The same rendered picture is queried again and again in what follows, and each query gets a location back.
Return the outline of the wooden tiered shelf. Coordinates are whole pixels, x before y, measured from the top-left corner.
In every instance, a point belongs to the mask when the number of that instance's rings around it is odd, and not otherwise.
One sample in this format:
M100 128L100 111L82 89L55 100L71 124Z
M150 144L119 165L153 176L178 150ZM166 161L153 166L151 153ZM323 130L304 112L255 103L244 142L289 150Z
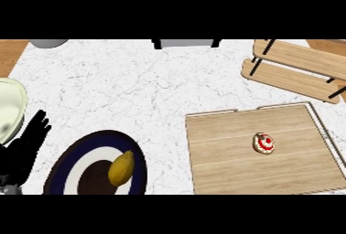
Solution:
M256 39L253 58L243 64L246 79L339 103L346 91L346 57L275 39Z

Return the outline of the red and white tomato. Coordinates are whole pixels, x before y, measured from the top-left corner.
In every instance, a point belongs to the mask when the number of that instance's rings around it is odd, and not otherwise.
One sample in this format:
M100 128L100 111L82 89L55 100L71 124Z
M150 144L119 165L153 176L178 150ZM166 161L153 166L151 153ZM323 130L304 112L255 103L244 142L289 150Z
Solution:
M255 134L253 148L261 154L271 154L275 151L275 140L270 134Z

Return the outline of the grey round pot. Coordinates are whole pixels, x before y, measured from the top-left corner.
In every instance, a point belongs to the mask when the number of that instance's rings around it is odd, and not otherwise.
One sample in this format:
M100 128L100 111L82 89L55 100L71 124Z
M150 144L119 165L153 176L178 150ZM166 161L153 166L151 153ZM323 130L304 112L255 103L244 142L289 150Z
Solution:
M67 39L32 39L30 43L37 48L57 48L67 42Z

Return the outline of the yellow lemon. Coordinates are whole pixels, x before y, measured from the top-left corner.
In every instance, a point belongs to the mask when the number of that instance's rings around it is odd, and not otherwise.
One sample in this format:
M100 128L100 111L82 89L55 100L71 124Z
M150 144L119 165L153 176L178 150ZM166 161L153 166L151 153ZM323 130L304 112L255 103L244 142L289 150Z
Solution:
M134 175L134 151L126 151L125 154L116 159L108 170L108 180L114 186L122 186L131 180Z

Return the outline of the wooden tray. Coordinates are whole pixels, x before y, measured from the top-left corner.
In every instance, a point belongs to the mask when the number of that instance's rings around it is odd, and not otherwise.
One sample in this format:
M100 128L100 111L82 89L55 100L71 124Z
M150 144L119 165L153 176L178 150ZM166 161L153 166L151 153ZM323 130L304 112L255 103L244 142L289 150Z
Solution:
M190 114L197 194L307 194L346 188L346 162L312 103Z

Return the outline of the pale green bowl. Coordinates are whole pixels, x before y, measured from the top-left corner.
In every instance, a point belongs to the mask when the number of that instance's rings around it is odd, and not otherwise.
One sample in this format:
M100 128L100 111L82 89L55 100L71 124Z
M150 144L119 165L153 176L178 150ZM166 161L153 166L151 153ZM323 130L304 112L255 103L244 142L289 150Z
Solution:
M24 125L27 91L23 83L11 78L0 78L0 144L15 137Z

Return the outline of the navy and white plate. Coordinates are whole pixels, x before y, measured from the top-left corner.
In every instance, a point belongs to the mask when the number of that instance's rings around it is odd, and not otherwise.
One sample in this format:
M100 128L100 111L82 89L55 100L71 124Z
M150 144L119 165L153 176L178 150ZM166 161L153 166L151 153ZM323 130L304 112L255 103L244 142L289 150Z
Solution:
M113 186L108 169L126 151L134 152L134 175ZM148 183L145 156L135 139L114 130L85 136L58 158L46 179L45 195L144 195Z

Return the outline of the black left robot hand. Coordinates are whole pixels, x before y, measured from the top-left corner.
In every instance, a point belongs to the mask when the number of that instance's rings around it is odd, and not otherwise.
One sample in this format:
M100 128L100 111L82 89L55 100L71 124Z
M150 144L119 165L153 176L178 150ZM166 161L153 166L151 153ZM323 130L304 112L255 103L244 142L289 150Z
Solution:
M39 110L23 136L11 142L9 146L0 144L0 186L21 186L26 183L51 130L46 111Z

